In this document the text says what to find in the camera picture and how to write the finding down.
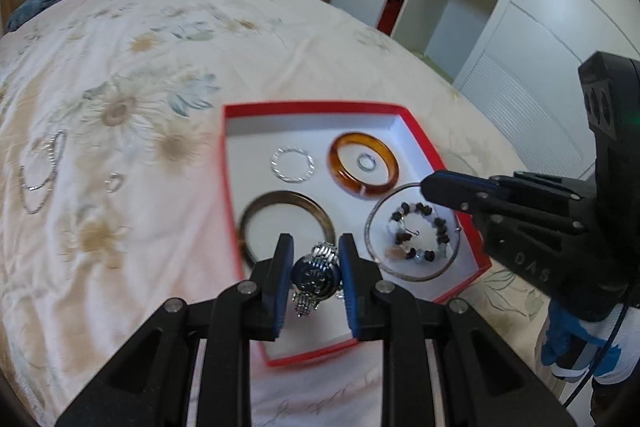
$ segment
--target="silver ring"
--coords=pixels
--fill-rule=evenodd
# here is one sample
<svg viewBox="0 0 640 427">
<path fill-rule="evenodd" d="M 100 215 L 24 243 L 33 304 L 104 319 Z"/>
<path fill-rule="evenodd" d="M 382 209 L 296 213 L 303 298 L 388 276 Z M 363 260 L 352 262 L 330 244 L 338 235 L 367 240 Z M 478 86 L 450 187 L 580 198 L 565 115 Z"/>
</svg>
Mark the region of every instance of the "silver ring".
<svg viewBox="0 0 640 427">
<path fill-rule="evenodd" d="M 117 172 L 112 172 L 109 174 L 109 179 L 104 181 L 104 184 L 107 187 L 107 192 L 112 193 L 122 187 L 124 183 L 124 174 L 118 174 Z"/>
<path fill-rule="evenodd" d="M 373 172 L 374 170 L 376 170 L 376 159 L 373 158 L 372 155 L 367 154 L 366 152 L 358 156 L 357 162 L 358 162 L 358 167 L 360 167 L 360 169 L 362 169 L 365 172 Z"/>
<path fill-rule="evenodd" d="M 278 170 L 278 159 L 280 158 L 280 156 L 287 152 L 296 152 L 306 157 L 307 170 L 303 176 L 300 176 L 300 178 L 289 178 Z M 313 175 L 314 171 L 316 170 L 316 166 L 314 165 L 314 159 L 311 158 L 311 155 L 308 153 L 308 151 L 298 149 L 298 147 L 284 147 L 282 149 L 278 149 L 273 153 L 273 156 L 271 157 L 271 170 L 279 179 L 286 183 L 302 183 L 307 181 Z"/>
</svg>

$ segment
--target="screw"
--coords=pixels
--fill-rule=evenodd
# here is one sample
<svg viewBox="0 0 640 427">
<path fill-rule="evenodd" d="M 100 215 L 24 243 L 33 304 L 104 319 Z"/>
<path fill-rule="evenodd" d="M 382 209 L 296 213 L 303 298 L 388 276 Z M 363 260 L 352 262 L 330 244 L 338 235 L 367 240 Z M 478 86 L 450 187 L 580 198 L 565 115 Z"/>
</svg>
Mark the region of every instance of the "screw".
<svg viewBox="0 0 640 427">
<path fill-rule="evenodd" d="M 164 302 L 164 311 L 168 313 L 177 313 L 182 309 L 182 306 L 184 306 L 182 299 L 171 297 Z"/>
<path fill-rule="evenodd" d="M 469 309 L 469 305 L 463 299 L 451 299 L 449 301 L 449 309 L 454 313 L 462 315 Z"/>
<path fill-rule="evenodd" d="M 238 283 L 238 291 L 244 295 L 251 295 L 258 289 L 258 285 L 253 281 L 241 281 Z"/>
<path fill-rule="evenodd" d="M 396 285 L 391 281 L 385 281 L 384 279 L 382 281 L 376 282 L 376 290 L 378 290 L 380 293 L 391 293 L 395 287 Z"/>
</svg>

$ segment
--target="blue gripper pad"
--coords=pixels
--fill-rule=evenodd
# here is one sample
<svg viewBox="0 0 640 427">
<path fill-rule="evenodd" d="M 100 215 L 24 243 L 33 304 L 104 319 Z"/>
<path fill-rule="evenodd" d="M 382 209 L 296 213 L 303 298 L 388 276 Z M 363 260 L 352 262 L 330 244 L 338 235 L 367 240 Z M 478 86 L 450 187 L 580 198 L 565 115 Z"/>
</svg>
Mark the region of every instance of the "blue gripper pad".
<svg viewBox="0 0 640 427">
<path fill-rule="evenodd" d="M 273 336 L 276 338 L 280 335 L 284 325 L 292 266 L 293 237 L 288 233 L 281 233 L 271 260 L 270 281 L 262 291 L 263 304 L 273 312 Z"/>
<path fill-rule="evenodd" d="M 351 245 L 353 239 L 348 241 L 343 235 L 338 242 L 338 258 L 340 259 L 340 271 L 342 272 L 342 291 L 344 293 L 344 307 L 347 310 L 347 323 L 354 338 L 359 338 L 360 324 L 358 323 L 358 292 L 353 276 L 354 257 L 359 259 L 358 252 L 353 251 Z"/>
</svg>

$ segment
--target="silver bangle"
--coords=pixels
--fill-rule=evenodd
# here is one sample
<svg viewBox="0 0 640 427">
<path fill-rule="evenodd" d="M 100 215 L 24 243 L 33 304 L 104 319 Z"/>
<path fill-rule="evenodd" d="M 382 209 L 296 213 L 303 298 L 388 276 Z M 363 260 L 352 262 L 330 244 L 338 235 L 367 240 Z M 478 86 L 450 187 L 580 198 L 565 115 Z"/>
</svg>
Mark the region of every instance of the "silver bangle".
<svg viewBox="0 0 640 427">
<path fill-rule="evenodd" d="M 280 158 L 280 156 L 287 152 L 295 152 L 306 157 L 307 170 L 303 176 L 300 176 L 299 178 L 289 178 L 288 176 L 280 172 L 280 170 L 278 169 L 278 159 Z M 313 175 L 314 171 L 316 170 L 316 166 L 314 165 L 314 159 L 311 158 L 311 155 L 308 153 L 308 151 L 299 149 L 298 147 L 283 147 L 273 153 L 273 156 L 271 157 L 271 170 L 279 179 L 286 183 L 302 183 L 307 181 Z"/>
<path fill-rule="evenodd" d="M 403 273 L 397 272 L 385 266 L 382 263 L 382 260 L 380 259 L 380 257 L 373 250 L 373 245 L 371 244 L 371 223 L 373 222 L 373 218 L 376 215 L 376 213 L 380 210 L 380 207 L 382 206 L 382 204 L 385 203 L 385 201 L 388 200 L 390 197 L 398 194 L 398 192 L 401 192 L 402 190 L 406 190 L 408 188 L 414 188 L 414 187 L 420 187 L 420 184 L 407 183 L 406 185 L 400 185 L 399 187 L 396 187 L 394 190 L 388 192 L 382 199 L 378 200 L 378 202 L 374 205 L 373 209 L 371 210 L 371 213 L 367 217 L 367 221 L 365 222 L 365 225 L 364 225 L 364 243 L 367 247 L 367 251 L 369 252 L 369 255 L 371 256 L 373 261 L 375 261 L 375 263 L 378 266 L 380 266 L 381 270 L 387 272 L 389 275 L 398 277 L 398 279 L 401 279 L 403 281 L 425 282 L 425 281 L 436 279 L 436 277 L 439 277 L 440 275 L 442 275 L 453 264 L 453 261 L 455 261 L 456 257 L 458 256 L 458 250 L 460 249 L 460 243 L 462 242 L 462 238 L 460 237 L 460 232 L 462 231 L 462 227 L 460 227 L 460 222 L 458 221 L 457 217 L 456 217 L 457 226 L 456 226 L 455 232 L 458 237 L 458 241 L 456 242 L 455 248 L 452 248 L 453 255 L 449 258 L 447 263 L 442 268 L 440 268 L 437 272 L 434 272 L 430 275 L 426 275 L 424 277 L 414 277 L 413 275 L 405 275 Z"/>
</svg>

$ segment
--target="white wardrobe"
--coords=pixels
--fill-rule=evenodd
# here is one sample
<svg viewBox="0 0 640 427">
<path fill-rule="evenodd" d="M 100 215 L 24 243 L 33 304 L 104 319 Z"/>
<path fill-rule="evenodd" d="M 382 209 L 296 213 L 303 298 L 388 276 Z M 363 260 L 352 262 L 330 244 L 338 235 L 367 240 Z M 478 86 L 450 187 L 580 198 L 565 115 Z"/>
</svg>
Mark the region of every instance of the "white wardrobe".
<svg viewBox="0 0 640 427">
<path fill-rule="evenodd" d="M 405 0 L 392 37 L 453 78 L 528 169 L 586 178 L 595 147 L 577 68 L 598 50 L 640 58 L 640 2 Z"/>
</svg>

